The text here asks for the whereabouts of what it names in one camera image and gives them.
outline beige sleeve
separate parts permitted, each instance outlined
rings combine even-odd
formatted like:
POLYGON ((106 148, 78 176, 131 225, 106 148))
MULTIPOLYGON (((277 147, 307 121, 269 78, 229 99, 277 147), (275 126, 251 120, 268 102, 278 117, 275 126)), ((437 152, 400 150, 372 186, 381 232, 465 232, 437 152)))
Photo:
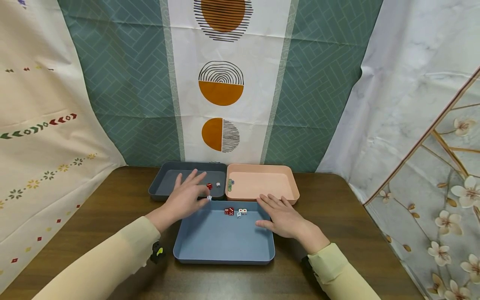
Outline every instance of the beige sleeve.
POLYGON ((34 300, 103 300, 152 254, 158 230, 144 216, 69 265, 34 300))
POLYGON ((308 255, 317 281, 332 300, 380 300, 337 245, 308 255))

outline plastic tray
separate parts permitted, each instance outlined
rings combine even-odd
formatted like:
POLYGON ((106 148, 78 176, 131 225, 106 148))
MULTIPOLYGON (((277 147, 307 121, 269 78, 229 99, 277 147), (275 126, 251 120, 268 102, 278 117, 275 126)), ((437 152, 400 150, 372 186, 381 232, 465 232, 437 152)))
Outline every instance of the plastic tray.
POLYGON ((255 201, 260 194, 272 194, 280 199, 284 196, 292 205, 300 198, 292 169, 287 166, 231 164, 227 168, 227 179, 234 184, 225 195, 233 201, 255 201))
POLYGON ((273 233, 255 226, 263 219, 270 217, 257 202, 212 201, 182 220, 173 255, 183 264, 268 264, 275 246, 273 233), (239 208, 247 209, 241 218, 239 208))
POLYGON ((210 195, 215 200, 224 200, 225 198, 225 182, 227 165, 220 163, 192 163, 169 161, 162 165, 160 171, 155 176, 148 193, 153 200, 165 201, 173 191, 175 179, 179 173, 182 173, 182 180, 185 180, 193 169, 198 170, 198 174, 206 171, 207 176, 200 184, 211 183, 213 185, 210 195), (216 183, 220 182, 220 187, 216 187, 216 183))

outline finger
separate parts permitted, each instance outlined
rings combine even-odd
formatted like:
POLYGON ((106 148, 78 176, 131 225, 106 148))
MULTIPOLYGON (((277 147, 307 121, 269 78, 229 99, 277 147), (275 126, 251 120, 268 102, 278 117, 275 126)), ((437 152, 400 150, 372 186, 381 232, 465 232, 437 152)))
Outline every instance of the finger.
POLYGON ((208 201, 207 198, 204 198, 204 199, 201 199, 199 201, 197 201, 197 210, 198 209, 201 209, 202 207, 204 207, 207 203, 209 203, 210 201, 208 201))
POLYGON ((202 174, 200 174, 197 177, 195 177, 194 179, 192 179, 192 181, 190 181, 190 184, 192 184, 192 185, 199 184, 205 178, 205 176, 207 176, 207 172, 203 172, 202 174))
POLYGON ((274 229, 275 229, 275 225, 272 222, 267 221, 267 220, 258 220, 258 221, 255 222, 255 225, 257 227, 266 228, 269 231, 273 231, 273 232, 274 232, 274 229))
POLYGON ((210 195, 210 190, 206 185, 196 185, 195 190, 197 192, 197 197, 200 197, 200 195, 205 197, 210 195))
POLYGON ((190 173, 190 175, 188 175, 183 184, 189 183, 193 178, 195 178, 195 175, 197 175, 197 171, 197 169, 193 169, 193 171, 190 173))
POLYGON ((264 211, 267 212, 269 216, 272 216, 273 208, 270 205, 265 203, 265 201, 263 201, 261 198, 257 198, 257 203, 264 209, 264 211))
POLYGON ((177 178, 175 179, 175 185, 173 186, 173 189, 178 188, 181 185, 181 173, 177 175, 177 178))
POLYGON ((275 202, 278 206, 283 206, 283 203, 275 196, 272 194, 268 194, 267 197, 275 202))
POLYGON ((286 207, 292 207, 290 202, 284 196, 282 196, 280 199, 282 200, 283 204, 285 204, 286 207))
POLYGON ((272 199, 268 198, 264 194, 260 194, 260 199, 262 199, 265 203, 270 205, 272 208, 279 208, 280 206, 275 203, 272 199))

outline white flower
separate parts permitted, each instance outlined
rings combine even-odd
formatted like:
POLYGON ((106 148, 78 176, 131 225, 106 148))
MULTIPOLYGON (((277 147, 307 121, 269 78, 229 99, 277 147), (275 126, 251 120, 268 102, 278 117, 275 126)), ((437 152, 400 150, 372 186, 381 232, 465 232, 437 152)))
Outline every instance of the white flower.
POLYGON ((446 291, 444 282, 442 279, 435 273, 432 273, 433 287, 428 288, 427 291, 431 294, 436 294, 439 297, 443 297, 446 291))
POLYGON ((458 288, 458 284, 453 280, 450 280, 450 289, 451 291, 445 292, 447 300, 470 300, 472 296, 468 288, 458 288))
POLYGON ((428 248, 428 254, 435 258, 435 262, 440 267, 443 267, 446 264, 452 263, 452 258, 447 253, 450 250, 448 246, 440 246, 437 242, 432 241, 432 247, 428 248))
POLYGON ((387 204, 388 201, 390 201, 390 200, 393 199, 392 193, 386 193, 385 191, 380 191, 380 196, 383 197, 383 202, 384 202, 385 204, 387 204))
POLYGON ((457 235, 462 235, 462 228, 458 224, 461 219, 462 217, 460 215, 450 214, 446 210, 443 210, 440 212, 440 216, 435 219, 435 224, 440 227, 440 234, 448 234, 451 231, 457 235))
POLYGON ((455 134, 458 136, 466 136, 475 124, 477 124, 477 122, 472 119, 467 119, 465 121, 459 121, 458 119, 455 119, 453 121, 453 127, 456 129, 455 134))
POLYGON ((480 186, 477 186, 475 177, 468 176, 465 179, 464 187, 456 185, 450 191, 460 197, 460 205, 463 208, 469 208, 475 205, 480 208, 480 186))
POLYGON ((468 262, 462 262, 460 266, 465 272, 470 273, 470 280, 474 284, 480 284, 480 262, 477 256, 470 254, 468 262))

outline black line pattern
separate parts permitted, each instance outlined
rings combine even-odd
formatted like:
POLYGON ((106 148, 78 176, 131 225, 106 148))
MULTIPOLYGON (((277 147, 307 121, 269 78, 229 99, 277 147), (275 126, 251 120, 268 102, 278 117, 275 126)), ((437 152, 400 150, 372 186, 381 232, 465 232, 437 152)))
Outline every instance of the black line pattern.
POLYGON ((239 4, 241 0, 226 1, 205 1, 193 0, 193 11, 195 18, 202 31, 211 39, 215 41, 231 42, 237 41, 247 30, 250 23, 250 18, 253 14, 253 7, 251 0, 244 0, 243 4, 239 4), (238 18, 239 13, 243 13, 243 20, 231 30, 233 26, 230 19, 232 16, 238 18), (218 31, 215 28, 224 28, 225 30, 218 31))
POLYGON ((214 60, 204 65, 198 80, 243 85, 243 73, 231 62, 214 60))
POLYGON ((240 144, 240 132, 231 122, 222 120, 222 152, 232 152, 240 144))

